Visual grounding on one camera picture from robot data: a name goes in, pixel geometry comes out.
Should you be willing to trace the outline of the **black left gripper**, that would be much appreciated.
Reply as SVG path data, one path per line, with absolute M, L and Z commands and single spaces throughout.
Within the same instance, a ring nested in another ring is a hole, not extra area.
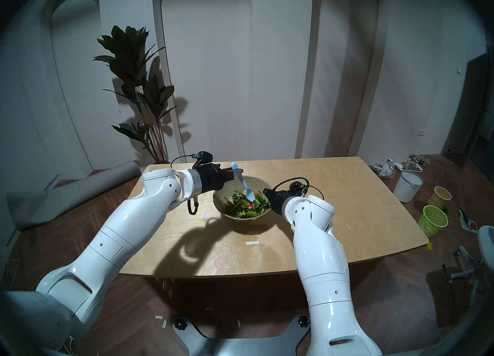
M 242 176 L 243 169 L 238 167 L 222 168 L 220 164 L 202 164 L 199 166 L 199 176 L 201 181 L 201 193 L 221 190 L 224 184 L 243 185 L 238 177 Z

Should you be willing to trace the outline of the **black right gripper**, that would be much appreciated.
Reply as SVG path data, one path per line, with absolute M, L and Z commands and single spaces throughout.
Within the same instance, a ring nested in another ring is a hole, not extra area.
M 294 192 L 291 190 L 274 190 L 269 188 L 264 188 L 262 194 L 268 199 L 270 203 L 270 209 L 276 214 L 283 215 L 283 206 L 285 202 L 294 197 Z

